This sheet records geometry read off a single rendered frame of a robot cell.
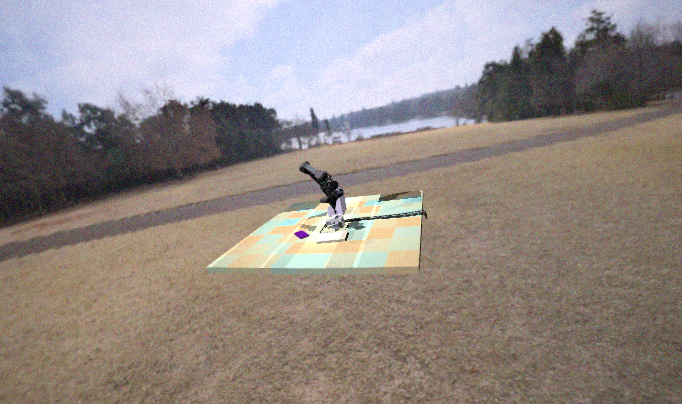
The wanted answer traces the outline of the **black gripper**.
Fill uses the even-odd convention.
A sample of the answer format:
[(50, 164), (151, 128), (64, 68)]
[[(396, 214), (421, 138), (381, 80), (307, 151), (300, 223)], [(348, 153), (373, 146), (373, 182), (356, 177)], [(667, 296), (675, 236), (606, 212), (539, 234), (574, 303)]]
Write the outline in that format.
[(336, 201), (337, 201), (339, 198), (336, 198), (336, 197), (334, 197), (334, 196), (331, 196), (331, 191), (332, 191), (331, 188), (326, 188), (325, 191), (327, 191), (326, 197), (328, 197), (328, 198), (325, 198), (325, 197), (324, 197), (324, 198), (320, 199), (320, 203), (329, 203), (329, 204), (331, 205), (331, 207), (332, 207), (333, 209), (335, 209), (335, 208), (336, 208)]

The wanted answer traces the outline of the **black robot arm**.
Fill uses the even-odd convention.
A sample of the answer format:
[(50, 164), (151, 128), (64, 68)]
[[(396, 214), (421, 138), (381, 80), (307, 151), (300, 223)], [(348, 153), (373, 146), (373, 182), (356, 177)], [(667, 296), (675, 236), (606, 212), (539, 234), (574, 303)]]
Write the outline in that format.
[[(319, 185), (322, 191), (327, 195), (326, 188), (331, 188), (331, 196), (334, 196), (336, 198), (342, 197), (343, 194), (343, 189), (337, 190), (339, 184), (337, 181), (334, 181), (331, 179), (331, 175), (327, 173), (326, 171), (322, 170), (317, 170), (314, 167), (310, 165), (308, 161), (304, 161), (301, 166), (299, 167), (299, 170), (302, 173), (308, 174), (311, 176)], [(328, 176), (329, 177), (328, 177)], [(325, 181), (325, 182), (324, 182)], [(334, 189), (334, 190), (333, 190)]]

